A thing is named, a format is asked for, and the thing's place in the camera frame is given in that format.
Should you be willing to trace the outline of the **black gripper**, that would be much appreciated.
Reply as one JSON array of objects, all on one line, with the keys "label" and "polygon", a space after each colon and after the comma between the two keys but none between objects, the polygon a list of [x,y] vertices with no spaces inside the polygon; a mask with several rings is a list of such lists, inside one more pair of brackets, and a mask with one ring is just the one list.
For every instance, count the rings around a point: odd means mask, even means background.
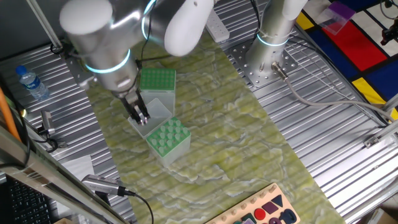
[{"label": "black gripper", "polygon": [[123,101],[123,106],[128,112],[129,116],[137,124],[147,124],[150,118],[144,100],[137,88],[131,88],[126,91],[114,91],[113,95]]}]

